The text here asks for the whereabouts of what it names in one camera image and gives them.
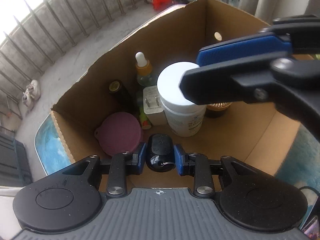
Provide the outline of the purple silicone lid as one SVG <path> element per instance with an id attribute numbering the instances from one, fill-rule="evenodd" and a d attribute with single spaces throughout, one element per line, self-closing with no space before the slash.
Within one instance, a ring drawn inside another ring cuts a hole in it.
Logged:
<path id="1" fill-rule="evenodd" d="M 94 132 L 102 150 L 109 156 L 133 152 L 143 141 L 143 130 L 130 113 L 118 112 L 107 117 Z"/>

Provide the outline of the green cap glue stick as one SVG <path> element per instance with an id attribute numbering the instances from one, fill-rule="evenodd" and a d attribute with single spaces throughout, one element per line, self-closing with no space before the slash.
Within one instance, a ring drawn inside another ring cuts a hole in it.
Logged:
<path id="1" fill-rule="evenodd" d="M 143 93 L 142 91 L 138 91 L 136 93 L 137 105 L 139 108 L 139 120 L 140 125 L 143 130 L 147 130 L 151 128 L 151 122 L 149 121 L 148 117 L 144 113 L 144 106 L 143 106 Z"/>

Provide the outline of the white lid jar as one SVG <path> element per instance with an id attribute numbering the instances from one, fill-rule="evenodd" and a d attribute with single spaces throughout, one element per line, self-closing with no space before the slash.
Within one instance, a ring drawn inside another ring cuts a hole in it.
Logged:
<path id="1" fill-rule="evenodd" d="M 180 90 L 180 81 L 188 70 L 198 68 L 192 62 L 177 62 L 164 68 L 157 80 L 157 89 L 165 116 L 172 131 L 180 137 L 191 137 L 201 128 L 205 105 L 187 100 Z"/>

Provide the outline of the black cylindrical tube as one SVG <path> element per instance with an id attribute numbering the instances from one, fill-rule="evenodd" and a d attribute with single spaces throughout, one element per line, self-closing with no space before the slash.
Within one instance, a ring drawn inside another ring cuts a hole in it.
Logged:
<path id="1" fill-rule="evenodd" d="M 138 108 L 133 96 L 120 80 L 113 80 L 108 86 L 108 92 L 122 111 L 132 115 L 137 113 Z"/>

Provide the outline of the white power adapter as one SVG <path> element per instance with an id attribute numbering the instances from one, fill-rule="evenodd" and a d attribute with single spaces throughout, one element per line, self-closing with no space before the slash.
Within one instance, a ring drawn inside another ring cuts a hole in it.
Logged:
<path id="1" fill-rule="evenodd" d="M 167 124 L 167 118 L 160 102 L 157 86 L 145 87 L 143 89 L 143 109 L 153 126 Z"/>

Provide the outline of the green dropper bottle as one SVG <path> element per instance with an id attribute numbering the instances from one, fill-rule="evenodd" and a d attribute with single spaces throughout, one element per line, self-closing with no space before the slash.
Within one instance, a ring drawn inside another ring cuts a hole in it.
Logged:
<path id="1" fill-rule="evenodd" d="M 135 54 L 136 58 L 136 70 L 137 70 L 137 82 L 142 87 L 150 87 L 156 85 L 156 74 L 153 70 L 153 66 L 149 60 L 145 58 L 142 52 Z"/>

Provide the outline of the gold lid amber jar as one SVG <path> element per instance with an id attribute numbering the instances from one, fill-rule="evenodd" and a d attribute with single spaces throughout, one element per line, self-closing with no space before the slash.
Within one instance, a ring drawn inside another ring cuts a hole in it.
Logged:
<path id="1" fill-rule="evenodd" d="M 205 116 L 208 118 L 219 118 L 226 113 L 231 104 L 231 102 L 209 104 L 206 107 Z"/>

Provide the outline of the brown cardboard box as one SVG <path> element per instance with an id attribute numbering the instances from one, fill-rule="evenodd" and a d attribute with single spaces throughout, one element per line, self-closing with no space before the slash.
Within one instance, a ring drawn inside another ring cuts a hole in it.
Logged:
<path id="1" fill-rule="evenodd" d="M 146 22 L 112 49 L 101 55 L 52 107 L 55 127 L 70 163 L 89 155 L 106 157 L 95 131 L 119 107 L 108 92 L 119 80 L 138 90 L 135 55 L 144 54 L 160 74 L 159 102 L 189 106 L 179 88 L 182 74 L 196 65 L 198 51 L 218 40 L 257 33 L 266 23 L 217 0 L 198 0 L 175 6 Z M 278 113 L 271 103 L 232 103 L 217 119 L 204 118 L 191 137 L 178 136 L 169 125 L 144 132 L 165 133 L 187 152 L 210 159 L 230 155 L 270 175 L 280 169 L 297 134 L 299 123 Z"/>

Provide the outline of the dark grey cabinet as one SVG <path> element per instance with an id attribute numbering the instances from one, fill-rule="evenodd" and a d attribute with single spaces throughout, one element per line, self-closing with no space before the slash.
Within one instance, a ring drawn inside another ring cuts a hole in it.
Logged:
<path id="1" fill-rule="evenodd" d="M 24 187 L 32 182 L 33 178 L 24 145 L 14 137 L 10 137 L 1 132 L 1 186 Z"/>

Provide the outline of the left white sneaker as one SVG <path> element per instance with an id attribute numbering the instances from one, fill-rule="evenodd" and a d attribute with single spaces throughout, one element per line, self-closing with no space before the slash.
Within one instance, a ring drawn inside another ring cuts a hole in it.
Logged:
<path id="1" fill-rule="evenodd" d="M 34 101 L 28 91 L 25 91 L 22 96 L 22 102 L 27 108 L 27 110 L 31 111 L 34 107 Z"/>

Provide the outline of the white sneaker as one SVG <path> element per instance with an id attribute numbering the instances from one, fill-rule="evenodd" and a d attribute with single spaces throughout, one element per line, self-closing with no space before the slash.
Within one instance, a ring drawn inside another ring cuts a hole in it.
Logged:
<path id="1" fill-rule="evenodd" d="M 26 92 L 28 92 L 35 101 L 39 100 L 41 97 L 40 83 L 37 80 L 32 80 L 31 83 L 27 85 Z"/>
<path id="2" fill-rule="evenodd" d="M 27 108 L 27 110 L 31 111 L 34 107 L 34 101 L 28 91 L 25 91 L 22 96 L 22 102 Z"/>

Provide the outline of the right white sneaker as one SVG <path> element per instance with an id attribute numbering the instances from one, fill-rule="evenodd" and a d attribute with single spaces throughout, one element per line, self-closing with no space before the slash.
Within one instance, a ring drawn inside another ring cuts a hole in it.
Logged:
<path id="1" fill-rule="evenodd" d="M 37 80 L 32 80 L 31 83 L 27 85 L 26 92 L 28 92 L 35 101 L 39 100 L 41 97 L 40 83 Z"/>

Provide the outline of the red plastic bag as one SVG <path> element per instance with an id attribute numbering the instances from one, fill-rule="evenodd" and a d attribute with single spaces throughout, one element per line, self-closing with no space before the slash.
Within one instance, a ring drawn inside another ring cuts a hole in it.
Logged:
<path id="1" fill-rule="evenodd" d="M 173 0 L 152 0 L 152 6 L 155 11 L 163 11 L 174 4 Z"/>

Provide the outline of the metal balcony railing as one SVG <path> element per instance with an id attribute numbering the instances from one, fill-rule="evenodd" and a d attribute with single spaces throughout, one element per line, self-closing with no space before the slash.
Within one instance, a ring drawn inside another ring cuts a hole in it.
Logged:
<path id="1" fill-rule="evenodd" d="M 20 116 L 28 82 L 94 31 L 135 12 L 146 0 L 1 0 L 1 117 Z"/>

